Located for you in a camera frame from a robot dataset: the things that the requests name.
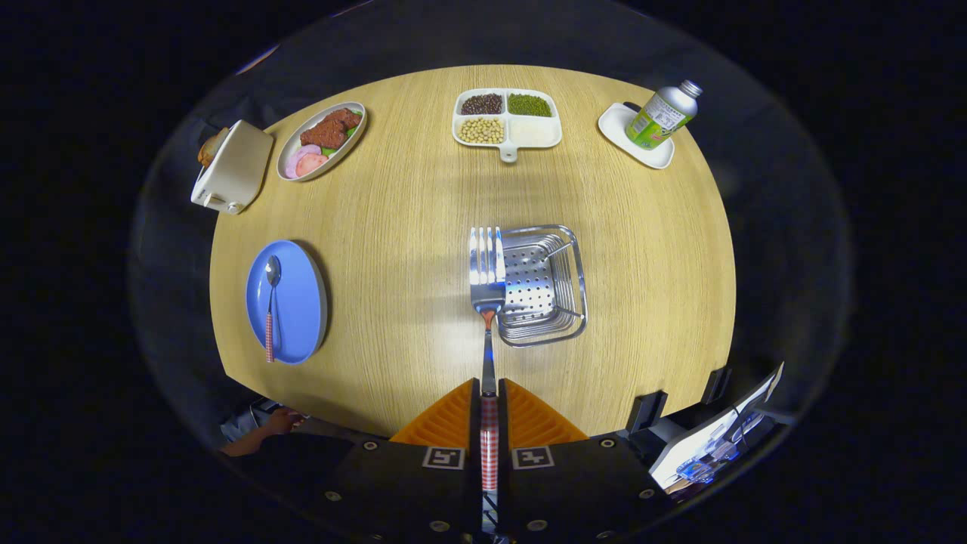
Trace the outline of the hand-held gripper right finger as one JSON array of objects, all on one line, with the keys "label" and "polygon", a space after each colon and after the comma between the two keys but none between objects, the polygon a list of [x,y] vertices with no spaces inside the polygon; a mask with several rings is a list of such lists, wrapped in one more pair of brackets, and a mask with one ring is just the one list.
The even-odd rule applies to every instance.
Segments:
[{"label": "hand-held gripper right finger", "polygon": [[522,387],[499,382],[497,531],[511,541],[645,541],[673,513],[644,454],[615,433],[531,447],[512,440]]}]

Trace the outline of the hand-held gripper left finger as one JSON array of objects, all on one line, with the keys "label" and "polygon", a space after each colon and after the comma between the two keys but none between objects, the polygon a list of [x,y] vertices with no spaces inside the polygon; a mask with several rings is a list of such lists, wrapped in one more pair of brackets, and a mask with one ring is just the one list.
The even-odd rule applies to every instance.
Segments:
[{"label": "hand-held gripper left finger", "polygon": [[480,529],[480,383],[399,437],[362,437],[314,485],[314,517],[351,541],[469,541]]}]

